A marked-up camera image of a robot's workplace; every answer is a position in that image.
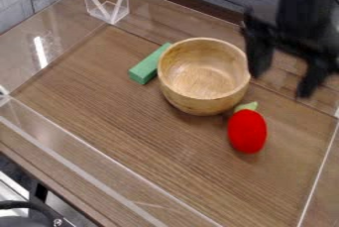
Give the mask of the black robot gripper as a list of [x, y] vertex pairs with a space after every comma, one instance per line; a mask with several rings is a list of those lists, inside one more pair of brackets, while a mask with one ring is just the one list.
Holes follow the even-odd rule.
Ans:
[[259, 78], [281, 50], [305, 59], [295, 97], [309, 98], [327, 77], [339, 73], [339, 0], [277, 0], [272, 20], [244, 12], [241, 33], [249, 73]]

